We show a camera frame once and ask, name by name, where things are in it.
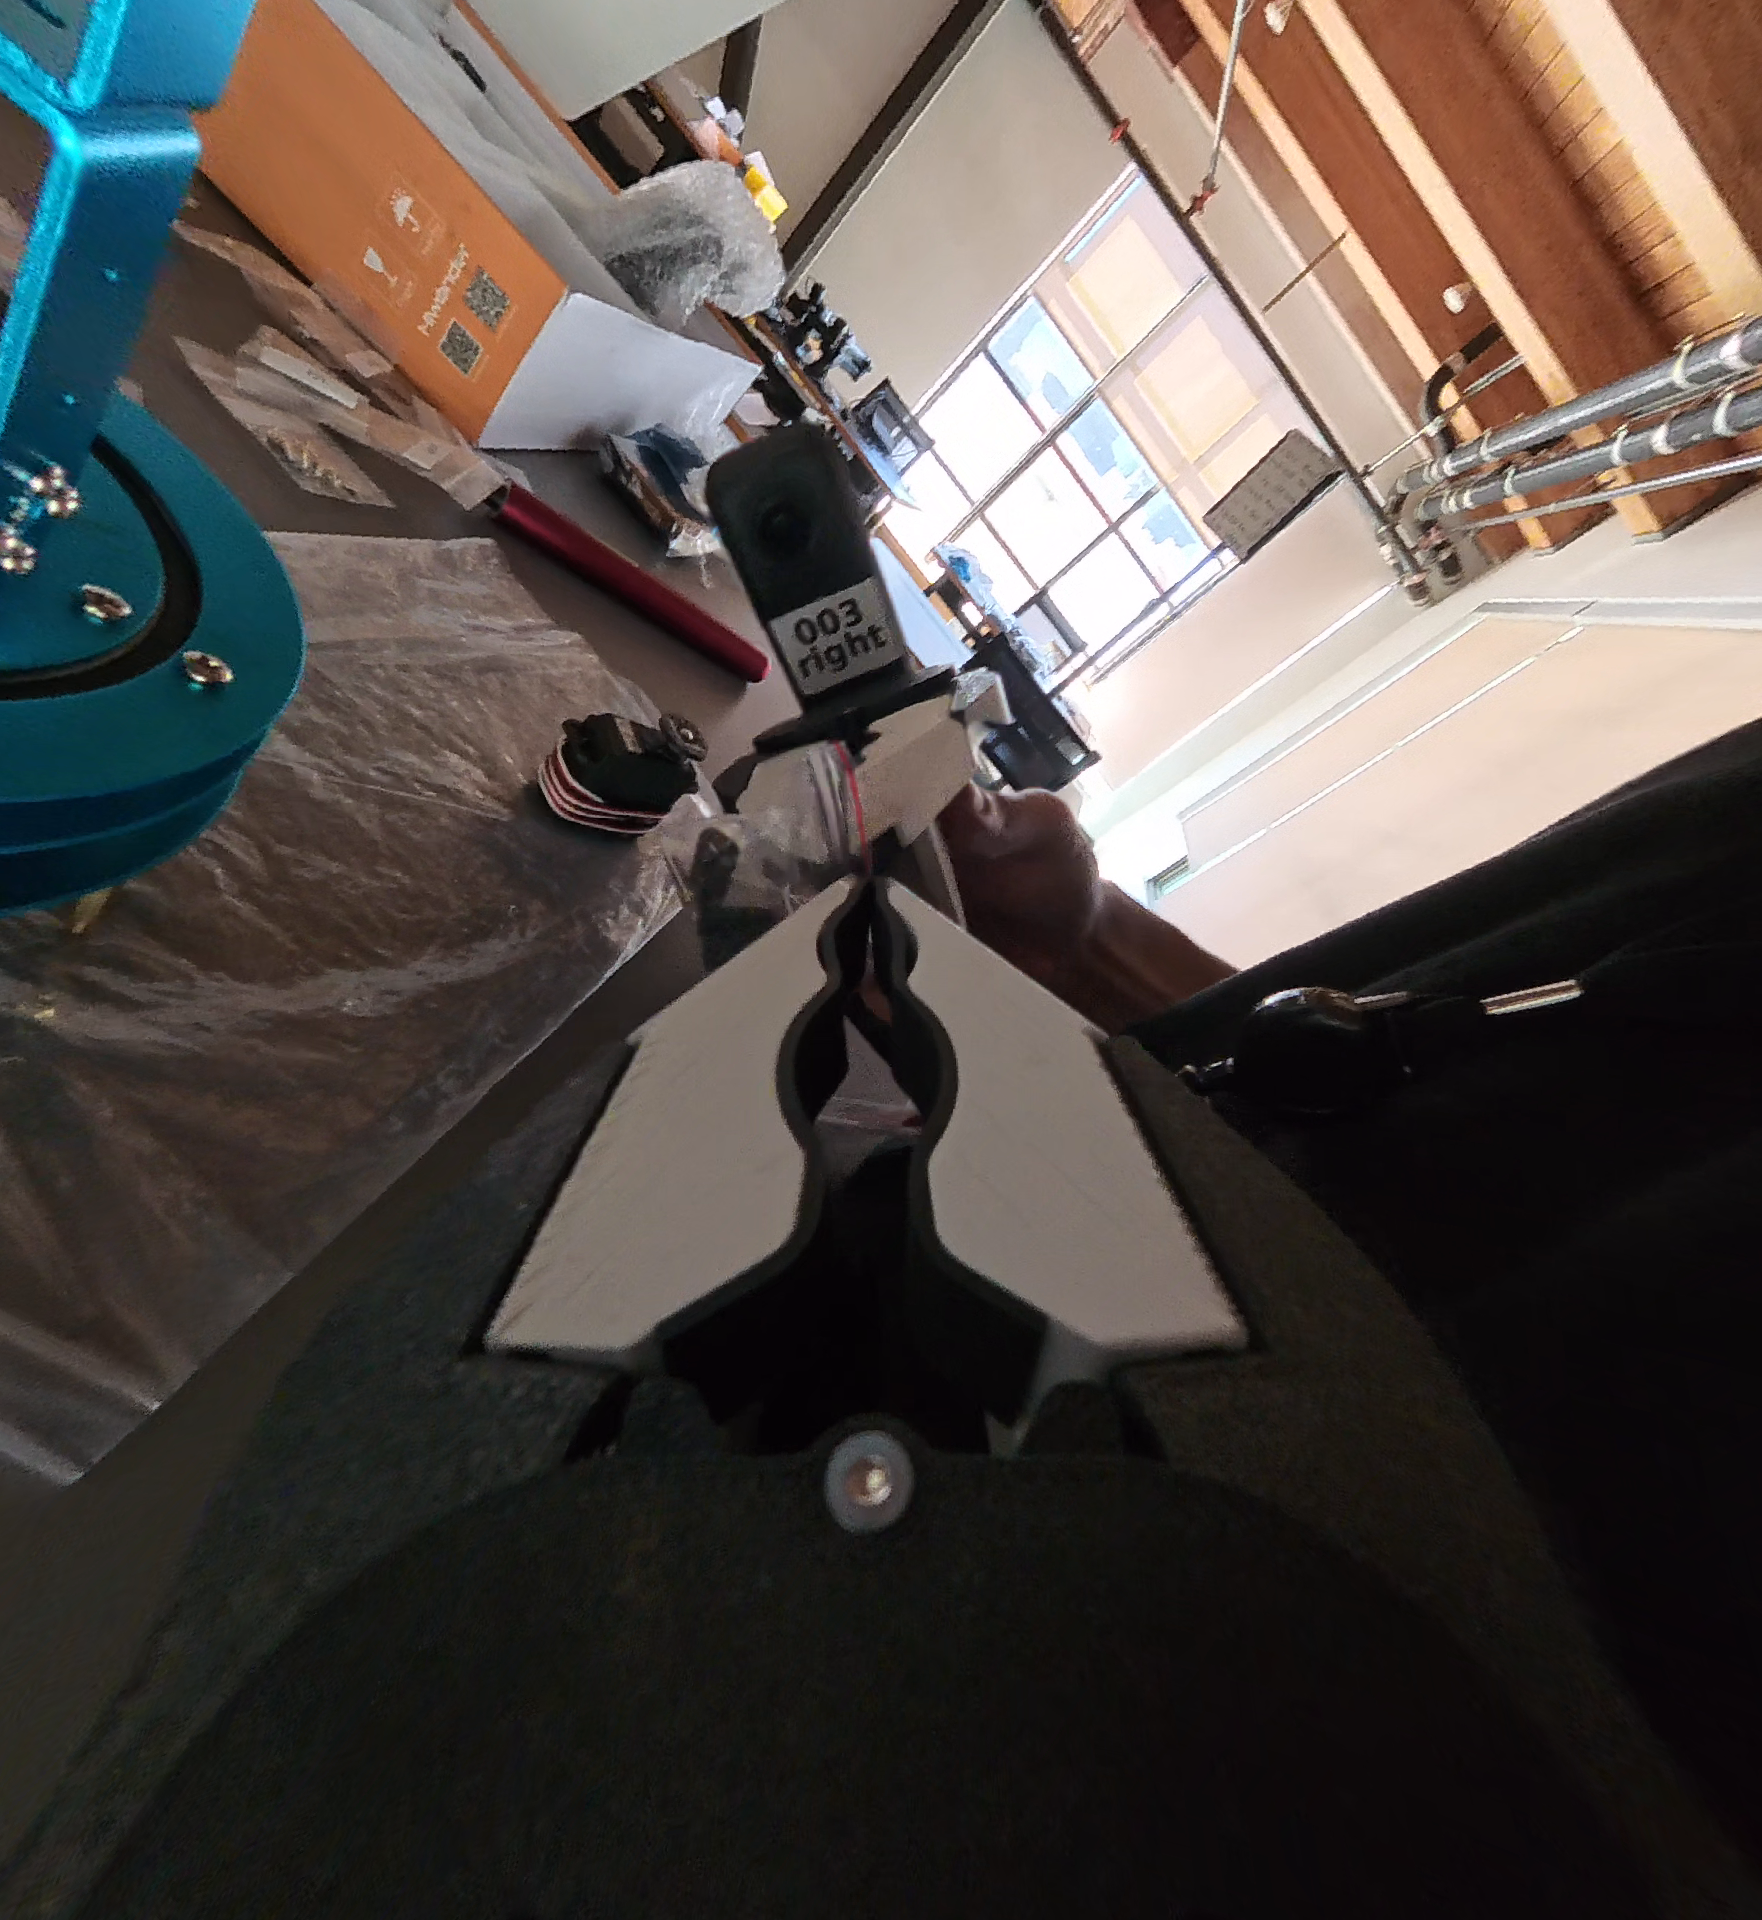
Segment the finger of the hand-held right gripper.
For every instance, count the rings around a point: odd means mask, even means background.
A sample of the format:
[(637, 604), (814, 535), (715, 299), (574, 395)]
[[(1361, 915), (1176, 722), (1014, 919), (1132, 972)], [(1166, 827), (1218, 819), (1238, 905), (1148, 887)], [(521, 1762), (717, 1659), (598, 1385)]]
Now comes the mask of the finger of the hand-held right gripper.
[(974, 785), (991, 717), (919, 704), (879, 717), (861, 748), (845, 748), (861, 839), (919, 839), (942, 809)]

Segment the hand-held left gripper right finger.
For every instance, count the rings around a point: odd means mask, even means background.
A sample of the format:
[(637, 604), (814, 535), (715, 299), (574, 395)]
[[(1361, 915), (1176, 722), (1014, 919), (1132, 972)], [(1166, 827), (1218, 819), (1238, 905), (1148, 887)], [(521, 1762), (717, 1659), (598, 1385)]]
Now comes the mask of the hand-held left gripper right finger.
[(905, 1319), (988, 1451), (1059, 1389), (1251, 1354), (1109, 1037), (896, 879), (868, 888), (868, 934), (919, 1114)]

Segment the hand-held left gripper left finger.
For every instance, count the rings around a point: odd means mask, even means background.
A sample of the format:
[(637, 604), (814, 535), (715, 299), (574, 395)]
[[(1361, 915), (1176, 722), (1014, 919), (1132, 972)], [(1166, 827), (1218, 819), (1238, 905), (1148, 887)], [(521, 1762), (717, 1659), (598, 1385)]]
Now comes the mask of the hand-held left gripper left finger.
[(487, 1325), (487, 1354), (664, 1374), (809, 1251), (868, 882), (836, 879), (632, 1041)]

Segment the small clear zip bag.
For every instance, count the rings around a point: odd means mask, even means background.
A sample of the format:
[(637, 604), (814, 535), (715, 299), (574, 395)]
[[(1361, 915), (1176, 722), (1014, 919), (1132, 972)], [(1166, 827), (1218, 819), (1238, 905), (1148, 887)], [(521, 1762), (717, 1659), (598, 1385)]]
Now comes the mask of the small clear zip bag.
[(858, 774), (844, 741), (727, 765), (715, 779), (719, 815), (694, 838), (694, 901), (785, 918), (836, 879), (872, 879), (874, 831)]

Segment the black servo motor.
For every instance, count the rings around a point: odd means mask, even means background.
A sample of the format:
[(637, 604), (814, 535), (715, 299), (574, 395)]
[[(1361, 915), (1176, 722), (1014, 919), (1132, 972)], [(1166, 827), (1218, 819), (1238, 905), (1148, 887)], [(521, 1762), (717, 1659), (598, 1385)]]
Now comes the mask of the black servo motor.
[(677, 714), (651, 722), (618, 712), (567, 717), (535, 792), (568, 827), (618, 839), (651, 835), (699, 788), (705, 735)]

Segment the blue toy robot arm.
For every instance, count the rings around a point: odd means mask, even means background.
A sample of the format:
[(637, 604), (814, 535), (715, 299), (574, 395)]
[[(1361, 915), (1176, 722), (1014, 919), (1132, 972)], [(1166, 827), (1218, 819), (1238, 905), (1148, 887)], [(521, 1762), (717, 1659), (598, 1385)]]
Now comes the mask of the blue toy robot arm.
[(288, 708), (267, 531), (120, 381), (251, 2), (0, 2), (0, 919), (204, 835)]

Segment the person's right forearm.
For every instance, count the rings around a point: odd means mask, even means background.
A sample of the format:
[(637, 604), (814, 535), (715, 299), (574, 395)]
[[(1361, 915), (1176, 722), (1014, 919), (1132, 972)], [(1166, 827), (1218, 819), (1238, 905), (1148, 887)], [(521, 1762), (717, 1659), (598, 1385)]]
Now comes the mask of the person's right forearm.
[(1085, 932), (1085, 1015), (1118, 1035), (1238, 977), (1228, 961), (1102, 879)]

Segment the grey desk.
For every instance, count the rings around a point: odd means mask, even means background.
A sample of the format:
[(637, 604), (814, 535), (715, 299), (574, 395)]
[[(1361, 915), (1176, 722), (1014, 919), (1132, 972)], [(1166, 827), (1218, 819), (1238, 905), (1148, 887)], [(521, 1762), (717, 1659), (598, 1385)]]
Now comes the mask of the grey desk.
[[(267, 529), (302, 538), (488, 541), (552, 622), (581, 635), (651, 712), (698, 719), (719, 757), (747, 751), (751, 735), (788, 714), (785, 687), (728, 682), (484, 517), (464, 517), (428, 482), (372, 464), (391, 499), (375, 509), (294, 488), (177, 351), (184, 339), (235, 351), (258, 318), (235, 268), (174, 244), (135, 371), (138, 395)], [(100, 1462), (55, 1482), (0, 1458), (0, 1858), (123, 1684), (204, 1504), (318, 1324), (607, 1041), (692, 982), (694, 961), (694, 934), (681, 919), (672, 887), (672, 912), (654, 934)]]

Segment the person's right hand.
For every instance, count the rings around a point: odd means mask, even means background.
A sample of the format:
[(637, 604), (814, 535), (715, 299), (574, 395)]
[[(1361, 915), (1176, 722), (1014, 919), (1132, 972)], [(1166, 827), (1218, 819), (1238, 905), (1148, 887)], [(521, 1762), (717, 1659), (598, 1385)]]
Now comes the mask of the person's right hand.
[(938, 827), (968, 932), (1069, 1001), (1119, 901), (1074, 812), (1049, 792), (966, 785)]

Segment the red metal tube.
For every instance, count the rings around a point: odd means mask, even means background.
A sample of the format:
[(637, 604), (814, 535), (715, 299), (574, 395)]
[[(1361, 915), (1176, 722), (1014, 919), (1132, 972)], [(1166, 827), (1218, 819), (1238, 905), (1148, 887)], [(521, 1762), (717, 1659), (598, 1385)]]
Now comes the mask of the red metal tube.
[(645, 618), (664, 635), (732, 678), (754, 687), (771, 675), (771, 661), (758, 642), (642, 567), (627, 559), (614, 547), (559, 515), (525, 485), (504, 482), (484, 499), (484, 509), (497, 527), (531, 542), (531, 549), (567, 567), (581, 579)]

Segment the black badge reel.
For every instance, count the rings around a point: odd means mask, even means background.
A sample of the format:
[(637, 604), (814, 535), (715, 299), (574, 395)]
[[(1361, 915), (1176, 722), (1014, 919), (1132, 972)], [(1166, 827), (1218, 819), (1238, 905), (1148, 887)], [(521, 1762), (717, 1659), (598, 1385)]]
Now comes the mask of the black badge reel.
[(1490, 1041), (1499, 1022), (1578, 1005), (1580, 979), (1512, 995), (1346, 995), (1301, 987), (1263, 998), (1225, 1058), (1176, 1068), (1196, 1095), (1298, 1121), (1375, 1108), (1403, 1087)]

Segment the large window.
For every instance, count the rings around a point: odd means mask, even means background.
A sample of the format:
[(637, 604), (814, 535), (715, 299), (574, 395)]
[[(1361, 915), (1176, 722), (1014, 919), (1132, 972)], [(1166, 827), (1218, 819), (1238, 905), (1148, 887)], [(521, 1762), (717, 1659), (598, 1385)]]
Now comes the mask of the large window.
[(1196, 244), (1132, 171), (916, 409), (888, 531), (1011, 618), (1049, 687), (1099, 675), (1241, 567), (1206, 527), (1261, 389)]

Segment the large clear plastic bag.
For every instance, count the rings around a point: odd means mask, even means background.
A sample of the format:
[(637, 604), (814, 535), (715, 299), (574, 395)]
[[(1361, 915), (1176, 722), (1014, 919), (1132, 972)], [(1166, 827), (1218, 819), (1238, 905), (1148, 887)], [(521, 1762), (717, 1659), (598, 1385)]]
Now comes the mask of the large clear plastic bag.
[(85, 1475), (672, 912), (559, 827), (567, 717), (651, 717), (488, 541), (277, 535), (308, 669), (100, 922), (0, 922), (0, 1458)]

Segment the orange and white cardboard box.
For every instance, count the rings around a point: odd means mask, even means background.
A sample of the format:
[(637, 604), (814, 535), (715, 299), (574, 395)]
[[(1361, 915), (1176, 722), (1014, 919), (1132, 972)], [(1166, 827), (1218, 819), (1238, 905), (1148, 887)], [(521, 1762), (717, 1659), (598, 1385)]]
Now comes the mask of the orange and white cardboard box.
[(572, 452), (665, 427), (728, 452), (754, 367), (642, 314), (572, 214), (608, 202), (548, 165), (454, 61), (442, 2), (258, 2), (200, 168), (474, 447)]

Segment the ceiling pipes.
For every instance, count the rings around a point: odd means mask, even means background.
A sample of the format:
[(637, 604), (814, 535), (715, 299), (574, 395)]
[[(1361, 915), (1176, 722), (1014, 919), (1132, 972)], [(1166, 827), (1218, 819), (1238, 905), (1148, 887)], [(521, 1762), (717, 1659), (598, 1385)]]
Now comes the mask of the ceiling pipes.
[(1762, 475), (1762, 311), (1690, 338), (1595, 392), (1456, 438), (1385, 502), (1398, 589), (1432, 605), (1465, 577), (1465, 542)]

